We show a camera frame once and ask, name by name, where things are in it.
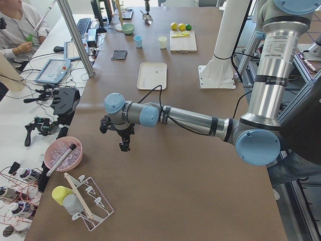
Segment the black monitor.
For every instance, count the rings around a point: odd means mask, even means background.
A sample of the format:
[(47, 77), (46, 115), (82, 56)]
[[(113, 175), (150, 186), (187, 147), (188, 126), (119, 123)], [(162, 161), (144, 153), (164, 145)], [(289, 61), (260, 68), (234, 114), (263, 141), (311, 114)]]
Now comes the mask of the black monitor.
[[(100, 3), (104, 2), (104, 9), (106, 10), (107, 17), (104, 19), (102, 16), (102, 10)], [(91, 0), (91, 7), (95, 16), (95, 19), (99, 22), (98, 33), (106, 33), (107, 29), (112, 21), (112, 11), (110, 9), (110, 3), (107, 0), (99, 1), (99, 0)]]

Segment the wooden cup tree stand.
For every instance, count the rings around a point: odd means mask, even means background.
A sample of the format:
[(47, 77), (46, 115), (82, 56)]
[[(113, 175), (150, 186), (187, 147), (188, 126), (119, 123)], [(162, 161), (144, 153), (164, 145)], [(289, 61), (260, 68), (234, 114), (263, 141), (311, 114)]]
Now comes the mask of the wooden cup tree stand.
[(117, 14), (114, 14), (114, 15), (118, 15), (119, 21), (120, 21), (119, 24), (116, 24), (116, 25), (115, 25), (115, 30), (116, 30), (117, 32), (122, 32), (121, 26), (122, 26), (124, 23), (123, 23), (123, 19), (122, 19), (122, 13), (121, 13), (121, 8), (120, 8), (120, 3), (119, 3), (119, 0), (113, 0), (113, 2), (116, 4), (116, 8), (117, 8), (117, 10), (118, 10), (118, 13), (117, 13)]

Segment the seated person white hoodie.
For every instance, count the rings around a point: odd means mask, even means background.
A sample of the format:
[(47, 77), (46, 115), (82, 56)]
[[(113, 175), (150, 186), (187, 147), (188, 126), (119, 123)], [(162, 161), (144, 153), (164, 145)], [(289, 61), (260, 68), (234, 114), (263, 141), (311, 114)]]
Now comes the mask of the seated person white hoodie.
[(47, 38), (50, 28), (35, 7), (23, 1), (1, 1), (1, 20), (6, 27), (1, 29), (1, 53), (8, 61), (27, 63)]

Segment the wooden cutting board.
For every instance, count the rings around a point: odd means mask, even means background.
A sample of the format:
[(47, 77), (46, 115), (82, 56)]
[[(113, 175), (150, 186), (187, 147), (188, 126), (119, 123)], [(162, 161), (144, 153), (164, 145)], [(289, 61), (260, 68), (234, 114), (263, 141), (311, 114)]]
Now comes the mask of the wooden cutting board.
[(197, 52), (197, 43), (194, 31), (188, 31), (189, 37), (171, 38), (171, 35), (176, 35), (177, 31), (170, 30), (170, 51), (171, 52)]

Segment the black keyboard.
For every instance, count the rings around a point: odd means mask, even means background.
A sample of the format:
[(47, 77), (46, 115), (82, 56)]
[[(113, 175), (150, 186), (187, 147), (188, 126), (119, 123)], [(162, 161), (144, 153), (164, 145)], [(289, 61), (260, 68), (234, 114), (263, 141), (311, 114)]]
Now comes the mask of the black keyboard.
[(91, 18), (82, 18), (78, 21), (77, 30), (80, 34), (81, 39), (85, 38), (85, 34), (88, 33), (89, 28), (91, 27)]

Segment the metal muddler rod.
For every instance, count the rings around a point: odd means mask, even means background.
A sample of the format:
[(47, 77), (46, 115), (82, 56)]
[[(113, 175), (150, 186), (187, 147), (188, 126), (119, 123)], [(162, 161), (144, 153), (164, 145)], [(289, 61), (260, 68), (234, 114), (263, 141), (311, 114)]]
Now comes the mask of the metal muddler rod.
[(46, 173), (46, 176), (50, 177), (76, 148), (77, 148), (77, 146), (75, 144), (71, 144), (70, 147), (67, 149), (67, 151), (61, 156), (61, 158)]

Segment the blue teach pendant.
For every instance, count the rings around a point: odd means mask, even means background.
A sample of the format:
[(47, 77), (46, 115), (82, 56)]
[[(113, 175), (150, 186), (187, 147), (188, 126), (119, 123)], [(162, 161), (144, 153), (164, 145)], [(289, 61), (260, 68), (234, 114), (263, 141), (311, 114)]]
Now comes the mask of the blue teach pendant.
[(70, 60), (49, 59), (38, 76), (35, 78), (35, 82), (44, 84), (57, 84), (63, 80), (70, 67)]
[(80, 55), (73, 41), (64, 43), (64, 59), (70, 61), (80, 60)]

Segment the pink bowl with ice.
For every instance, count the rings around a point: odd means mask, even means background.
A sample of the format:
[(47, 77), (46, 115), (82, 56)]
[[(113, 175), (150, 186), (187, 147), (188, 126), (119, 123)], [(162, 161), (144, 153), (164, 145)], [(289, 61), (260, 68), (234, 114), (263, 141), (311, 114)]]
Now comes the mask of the pink bowl with ice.
[(81, 142), (75, 137), (61, 137), (49, 145), (44, 157), (46, 167), (51, 169), (57, 161), (70, 150), (72, 144), (74, 144), (76, 148), (71, 151), (56, 171), (66, 172), (77, 167), (83, 157), (83, 148)]

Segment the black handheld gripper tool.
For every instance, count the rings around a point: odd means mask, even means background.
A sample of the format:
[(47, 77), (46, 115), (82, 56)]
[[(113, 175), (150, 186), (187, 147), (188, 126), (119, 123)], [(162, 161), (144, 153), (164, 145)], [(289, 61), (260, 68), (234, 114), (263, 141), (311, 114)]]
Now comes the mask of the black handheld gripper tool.
[(25, 125), (25, 129), (27, 131), (27, 136), (24, 142), (25, 147), (29, 147), (31, 145), (31, 131), (37, 129), (40, 135), (48, 136), (58, 125), (58, 121), (51, 122), (51, 120), (46, 117), (34, 117), (33, 122)]

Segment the yellow plastic knife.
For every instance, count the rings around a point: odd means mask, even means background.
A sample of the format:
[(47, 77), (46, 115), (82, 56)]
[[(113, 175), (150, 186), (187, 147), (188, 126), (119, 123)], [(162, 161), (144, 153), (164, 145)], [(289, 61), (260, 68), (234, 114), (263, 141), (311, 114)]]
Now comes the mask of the yellow plastic knife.
[(189, 37), (189, 35), (171, 35), (171, 38)]

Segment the yellow lemon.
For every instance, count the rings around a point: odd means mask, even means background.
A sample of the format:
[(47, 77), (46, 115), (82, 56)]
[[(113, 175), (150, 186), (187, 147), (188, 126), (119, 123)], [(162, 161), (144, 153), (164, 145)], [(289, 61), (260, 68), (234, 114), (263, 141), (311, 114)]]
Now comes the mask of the yellow lemon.
[(171, 23), (171, 30), (172, 31), (176, 31), (177, 30), (177, 27), (178, 27), (178, 24), (176, 22), (172, 22)]
[(184, 31), (186, 29), (186, 25), (184, 23), (180, 23), (180, 24), (178, 24), (178, 29), (180, 31)]

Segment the dark grey cloth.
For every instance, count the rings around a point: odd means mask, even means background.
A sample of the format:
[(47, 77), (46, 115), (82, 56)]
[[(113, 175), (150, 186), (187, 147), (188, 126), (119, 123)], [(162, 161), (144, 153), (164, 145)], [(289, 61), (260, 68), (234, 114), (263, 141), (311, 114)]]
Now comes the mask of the dark grey cloth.
[(127, 57), (126, 50), (114, 50), (111, 56), (112, 60), (125, 60)]

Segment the grey cup on rack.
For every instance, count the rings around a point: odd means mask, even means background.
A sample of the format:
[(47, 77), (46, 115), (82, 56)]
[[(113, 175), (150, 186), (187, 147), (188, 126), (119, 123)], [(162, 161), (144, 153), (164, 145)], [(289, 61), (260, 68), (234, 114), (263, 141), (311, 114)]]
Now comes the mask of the grey cup on rack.
[(63, 206), (70, 215), (81, 213), (84, 210), (83, 205), (75, 194), (67, 195), (63, 200)]

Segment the metal scoop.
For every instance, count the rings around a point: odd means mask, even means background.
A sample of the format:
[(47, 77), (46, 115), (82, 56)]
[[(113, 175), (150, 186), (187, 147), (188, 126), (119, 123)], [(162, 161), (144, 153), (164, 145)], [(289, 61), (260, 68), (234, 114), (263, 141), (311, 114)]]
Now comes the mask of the metal scoop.
[(140, 10), (140, 12), (142, 13), (142, 18), (145, 21), (145, 23), (147, 23), (148, 25), (152, 25), (153, 24), (153, 19), (152, 16), (147, 13), (144, 13), (142, 10)]

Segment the blue teach pendant front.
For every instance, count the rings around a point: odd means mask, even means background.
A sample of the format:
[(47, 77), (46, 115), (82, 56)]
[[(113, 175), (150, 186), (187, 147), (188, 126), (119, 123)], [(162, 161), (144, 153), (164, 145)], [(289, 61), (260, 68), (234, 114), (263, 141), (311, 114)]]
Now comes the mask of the blue teach pendant front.
[(63, 80), (70, 67), (70, 60), (49, 59), (38, 76), (35, 78), (35, 82), (44, 84), (57, 84)]

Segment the cream white cup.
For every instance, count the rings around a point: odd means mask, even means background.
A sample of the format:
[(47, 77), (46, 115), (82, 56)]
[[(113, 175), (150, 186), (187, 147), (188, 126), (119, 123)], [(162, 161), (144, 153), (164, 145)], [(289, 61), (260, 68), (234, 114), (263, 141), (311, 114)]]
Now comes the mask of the cream white cup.
[(160, 49), (165, 49), (167, 47), (167, 37), (166, 36), (160, 36), (158, 37), (158, 43)]

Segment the aluminium frame post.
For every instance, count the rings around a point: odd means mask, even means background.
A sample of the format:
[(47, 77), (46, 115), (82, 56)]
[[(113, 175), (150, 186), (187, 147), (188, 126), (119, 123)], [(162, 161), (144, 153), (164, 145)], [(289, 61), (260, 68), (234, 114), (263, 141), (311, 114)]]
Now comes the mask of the aluminium frame post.
[(62, 16), (66, 22), (67, 28), (71, 34), (71, 37), (73, 39), (73, 42), (75, 44), (75, 47), (78, 51), (79, 57), (85, 67), (85, 70), (89, 77), (94, 76), (94, 70), (92, 68), (91, 62), (89, 61), (88, 55), (85, 52), (85, 48), (82, 42), (82, 39), (80, 37), (80, 34), (78, 32), (76, 23), (73, 18), (72, 10), (69, 6), (69, 3), (67, 0), (57, 0), (57, 4), (59, 6), (60, 12), (62, 13)]

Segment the yellow cup on rack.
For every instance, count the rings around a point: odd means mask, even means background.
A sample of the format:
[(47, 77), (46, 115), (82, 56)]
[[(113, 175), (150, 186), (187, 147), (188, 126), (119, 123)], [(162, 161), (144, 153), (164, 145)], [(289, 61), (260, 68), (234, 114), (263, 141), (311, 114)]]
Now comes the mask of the yellow cup on rack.
[(61, 206), (66, 196), (74, 194), (73, 190), (65, 186), (57, 186), (52, 191), (52, 198)]

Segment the blue teach pendant rear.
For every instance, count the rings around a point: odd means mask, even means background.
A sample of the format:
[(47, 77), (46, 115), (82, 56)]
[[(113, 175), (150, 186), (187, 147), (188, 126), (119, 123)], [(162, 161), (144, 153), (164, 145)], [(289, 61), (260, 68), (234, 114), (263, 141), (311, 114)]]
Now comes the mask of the blue teach pendant rear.
[(64, 43), (64, 59), (70, 61), (80, 60), (80, 55), (73, 41)]

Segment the mint green bowl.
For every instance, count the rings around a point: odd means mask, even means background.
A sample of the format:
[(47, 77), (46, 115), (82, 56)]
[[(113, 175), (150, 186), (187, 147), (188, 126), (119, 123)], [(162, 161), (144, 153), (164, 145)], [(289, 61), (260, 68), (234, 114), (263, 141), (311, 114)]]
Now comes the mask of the mint green bowl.
[(135, 25), (132, 23), (126, 23), (121, 26), (122, 32), (126, 35), (133, 34), (135, 30)]

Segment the cream plastic tray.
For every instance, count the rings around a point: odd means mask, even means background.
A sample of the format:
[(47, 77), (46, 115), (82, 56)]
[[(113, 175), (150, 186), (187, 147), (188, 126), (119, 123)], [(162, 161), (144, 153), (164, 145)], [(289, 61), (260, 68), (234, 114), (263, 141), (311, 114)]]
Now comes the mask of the cream plastic tray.
[(143, 62), (140, 64), (137, 88), (139, 90), (152, 90), (161, 85), (162, 89), (167, 87), (167, 64)]

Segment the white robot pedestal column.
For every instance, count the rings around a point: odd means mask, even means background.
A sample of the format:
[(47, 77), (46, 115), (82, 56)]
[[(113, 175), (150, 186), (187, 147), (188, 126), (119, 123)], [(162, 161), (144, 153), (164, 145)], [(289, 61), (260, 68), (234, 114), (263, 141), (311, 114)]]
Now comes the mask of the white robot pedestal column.
[(199, 82), (202, 89), (234, 89), (233, 52), (237, 46), (243, 22), (247, 20), (252, 1), (226, 1), (226, 7), (218, 32), (213, 58), (207, 65), (199, 66)]

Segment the standing person dark shirt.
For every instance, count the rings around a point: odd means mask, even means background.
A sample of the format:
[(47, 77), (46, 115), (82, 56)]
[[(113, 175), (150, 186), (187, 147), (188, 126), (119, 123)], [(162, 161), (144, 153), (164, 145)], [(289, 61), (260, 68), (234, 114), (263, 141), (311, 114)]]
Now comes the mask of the standing person dark shirt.
[(267, 169), (272, 187), (320, 174), (320, 83), (284, 119), (280, 134), (291, 152)]

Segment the light blue cup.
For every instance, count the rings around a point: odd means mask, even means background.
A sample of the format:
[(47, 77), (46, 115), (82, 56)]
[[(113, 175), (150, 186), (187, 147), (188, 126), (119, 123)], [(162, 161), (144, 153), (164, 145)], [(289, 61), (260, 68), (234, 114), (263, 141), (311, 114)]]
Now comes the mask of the light blue cup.
[(136, 35), (133, 37), (136, 48), (142, 48), (142, 36)]

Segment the green lime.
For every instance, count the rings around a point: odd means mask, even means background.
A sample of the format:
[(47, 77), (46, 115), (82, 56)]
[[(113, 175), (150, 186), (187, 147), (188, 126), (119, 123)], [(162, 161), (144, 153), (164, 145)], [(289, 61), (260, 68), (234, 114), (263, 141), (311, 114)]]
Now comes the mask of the green lime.
[(187, 31), (191, 31), (192, 30), (192, 26), (190, 24), (186, 24), (186, 30)]

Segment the yellow lemon left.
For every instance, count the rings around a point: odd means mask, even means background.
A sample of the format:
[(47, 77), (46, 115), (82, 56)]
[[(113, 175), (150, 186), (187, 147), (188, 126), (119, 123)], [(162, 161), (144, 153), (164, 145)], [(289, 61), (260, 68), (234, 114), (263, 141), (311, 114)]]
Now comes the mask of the yellow lemon left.
[(176, 31), (177, 30), (177, 27), (178, 27), (178, 24), (176, 22), (172, 22), (171, 23), (171, 30), (172, 31)]

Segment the yellow lemon middle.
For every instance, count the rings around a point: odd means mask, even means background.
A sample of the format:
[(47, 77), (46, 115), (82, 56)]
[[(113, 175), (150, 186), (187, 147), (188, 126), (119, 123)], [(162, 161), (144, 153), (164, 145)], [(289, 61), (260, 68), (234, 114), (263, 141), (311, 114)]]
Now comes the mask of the yellow lemon middle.
[(178, 29), (180, 31), (184, 31), (186, 29), (186, 25), (184, 23), (180, 23), (180, 24), (178, 24)]

